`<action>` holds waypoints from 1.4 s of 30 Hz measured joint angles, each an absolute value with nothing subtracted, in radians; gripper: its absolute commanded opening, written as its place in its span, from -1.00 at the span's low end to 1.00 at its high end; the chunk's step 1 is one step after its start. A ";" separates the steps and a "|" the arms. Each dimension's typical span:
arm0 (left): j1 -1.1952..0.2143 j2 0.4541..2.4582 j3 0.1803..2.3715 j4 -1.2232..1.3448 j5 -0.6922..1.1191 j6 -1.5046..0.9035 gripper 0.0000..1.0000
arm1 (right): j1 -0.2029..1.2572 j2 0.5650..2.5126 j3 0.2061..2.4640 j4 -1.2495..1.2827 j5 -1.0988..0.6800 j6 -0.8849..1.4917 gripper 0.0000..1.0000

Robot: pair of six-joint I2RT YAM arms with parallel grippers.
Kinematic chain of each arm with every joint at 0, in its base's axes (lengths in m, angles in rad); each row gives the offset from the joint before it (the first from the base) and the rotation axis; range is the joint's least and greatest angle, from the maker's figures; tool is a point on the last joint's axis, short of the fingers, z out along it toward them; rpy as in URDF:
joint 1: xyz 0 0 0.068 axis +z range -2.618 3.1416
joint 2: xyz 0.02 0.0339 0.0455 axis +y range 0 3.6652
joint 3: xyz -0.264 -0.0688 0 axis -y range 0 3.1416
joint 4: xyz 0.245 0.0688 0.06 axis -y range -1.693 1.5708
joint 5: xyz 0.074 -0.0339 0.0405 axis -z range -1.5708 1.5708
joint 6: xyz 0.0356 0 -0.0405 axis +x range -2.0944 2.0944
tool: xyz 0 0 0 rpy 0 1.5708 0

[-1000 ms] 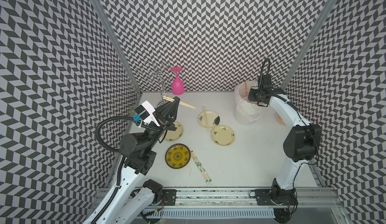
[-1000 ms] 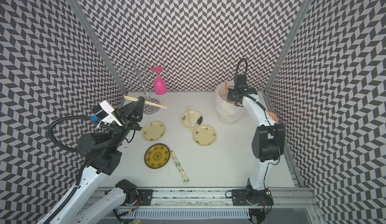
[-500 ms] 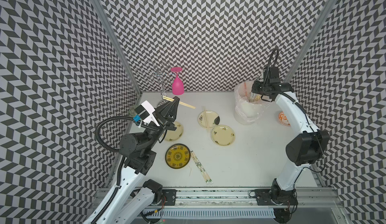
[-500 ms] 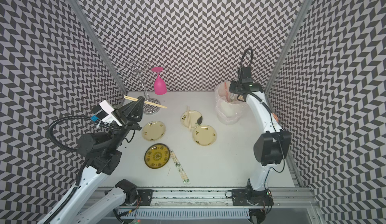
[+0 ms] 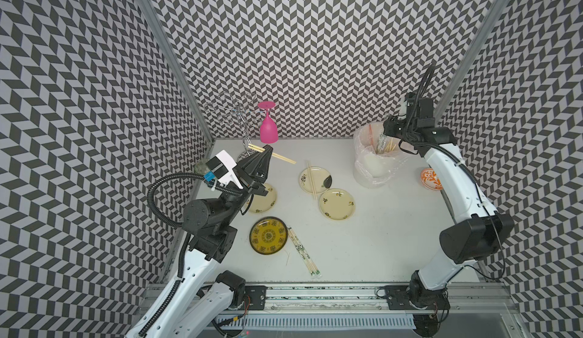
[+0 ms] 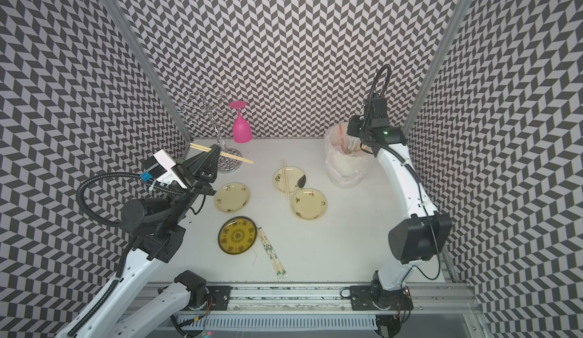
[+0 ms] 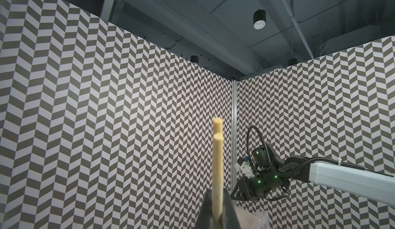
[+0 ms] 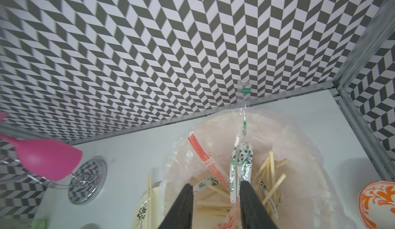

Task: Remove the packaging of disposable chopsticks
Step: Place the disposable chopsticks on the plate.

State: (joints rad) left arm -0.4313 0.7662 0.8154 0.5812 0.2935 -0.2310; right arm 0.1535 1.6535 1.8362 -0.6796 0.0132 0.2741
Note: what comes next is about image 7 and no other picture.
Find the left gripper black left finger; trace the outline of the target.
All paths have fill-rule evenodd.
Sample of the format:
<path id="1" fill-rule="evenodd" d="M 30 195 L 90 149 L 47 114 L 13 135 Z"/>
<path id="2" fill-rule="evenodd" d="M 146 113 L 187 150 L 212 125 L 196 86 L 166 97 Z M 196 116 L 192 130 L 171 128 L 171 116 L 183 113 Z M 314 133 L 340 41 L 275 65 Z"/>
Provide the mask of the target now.
<path id="1" fill-rule="evenodd" d="M 208 189 L 204 195 L 204 199 L 200 208 L 200 212 L 195 222 L 195 229 L 212 229 L 212 190 Z"/>

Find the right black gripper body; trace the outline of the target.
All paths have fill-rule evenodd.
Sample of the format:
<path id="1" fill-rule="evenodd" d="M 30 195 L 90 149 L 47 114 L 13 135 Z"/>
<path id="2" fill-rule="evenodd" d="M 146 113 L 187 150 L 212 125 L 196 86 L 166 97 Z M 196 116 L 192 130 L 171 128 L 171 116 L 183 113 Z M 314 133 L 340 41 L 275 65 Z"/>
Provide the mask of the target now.
<path id="1" fill-rule="evenodd" d="M 242 193 L 245 198 L 263 198 L 265 195 L 265 181 L 260 177 L 242 177 Z"/>

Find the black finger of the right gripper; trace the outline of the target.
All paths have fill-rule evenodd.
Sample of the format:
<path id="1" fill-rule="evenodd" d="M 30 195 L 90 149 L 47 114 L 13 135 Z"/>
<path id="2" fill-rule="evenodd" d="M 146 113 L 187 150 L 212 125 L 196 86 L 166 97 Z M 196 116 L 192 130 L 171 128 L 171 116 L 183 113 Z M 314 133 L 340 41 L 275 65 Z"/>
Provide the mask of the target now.
<path id="1" fill-rule="evenodd" d="M 245 180 L 239 179 L 236 182 L 236 185 L 233 191 L 231 192 L 230 197 L 232 200 L 235 201 L 247 201 L 246 191 L 247 191 L 247 187 Z"/>

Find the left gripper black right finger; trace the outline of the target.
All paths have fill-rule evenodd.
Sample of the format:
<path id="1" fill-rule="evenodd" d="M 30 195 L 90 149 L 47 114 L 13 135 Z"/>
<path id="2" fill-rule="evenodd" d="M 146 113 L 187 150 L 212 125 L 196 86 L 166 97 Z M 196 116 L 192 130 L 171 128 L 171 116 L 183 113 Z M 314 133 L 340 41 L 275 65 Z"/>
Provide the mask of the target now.
<path id="1" fill-rule="evenodd" d="M 223 189 L 223 212 L 221 216 L 223 229 L 241 229 L 231 195 L 227 189 Z"/>

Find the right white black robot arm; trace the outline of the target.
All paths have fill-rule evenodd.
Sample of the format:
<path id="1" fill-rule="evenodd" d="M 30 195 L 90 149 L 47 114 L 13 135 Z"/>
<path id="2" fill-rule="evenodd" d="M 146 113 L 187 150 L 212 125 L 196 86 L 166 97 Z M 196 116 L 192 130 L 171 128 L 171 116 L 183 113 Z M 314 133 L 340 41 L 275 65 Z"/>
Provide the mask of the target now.
<path id="1" fill-rule="evenodd" d="M 290 181 L 326 186 L 370 200 L 395 206 L 395 176 L 369 170 L 363 166 L 323 157 L 292 156 L 282 160 L 261 132 L 261 145 L 239 158 L 235 168 L 242 172 L 231 192 L 235 201 L 268 200 L 270 192 L 281 189 L 273 197 L 278 201 L 290 196 Z"/>

